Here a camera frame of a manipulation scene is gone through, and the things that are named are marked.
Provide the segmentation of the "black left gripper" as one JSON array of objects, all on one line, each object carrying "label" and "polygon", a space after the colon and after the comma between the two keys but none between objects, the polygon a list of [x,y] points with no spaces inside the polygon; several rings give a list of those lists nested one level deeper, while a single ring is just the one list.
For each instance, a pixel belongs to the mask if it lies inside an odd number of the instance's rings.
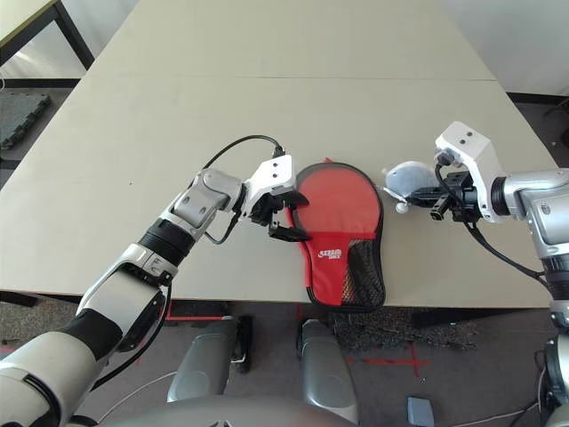
[{"label": "black left gripper", "polygon": [[284,195],[271,195],[266,193],[252,206],[248,218],[260,226],[268,226],[268,235],[271,238],[285,242],[303,242],[308,240],[308,233],[295,227],[282,227],[273,220],[273,216],[285,208],[297,208],[308,205],[309,201],[298,190],[284,193]]}]

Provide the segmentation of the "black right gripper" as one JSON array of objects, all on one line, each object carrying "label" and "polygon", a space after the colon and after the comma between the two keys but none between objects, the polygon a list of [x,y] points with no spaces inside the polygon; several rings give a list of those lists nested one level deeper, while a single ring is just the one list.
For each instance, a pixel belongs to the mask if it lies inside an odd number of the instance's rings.
[{"label": "black right gripper", "polygon": [[477,200],[477,189],[469,172],[452,172],[442,177],[435,171],[438,187],[415,190],[412,200],[436,200],[430,208],[430,217],[442,221],[450,211],[454,222],[477,222],[482,218]]}]

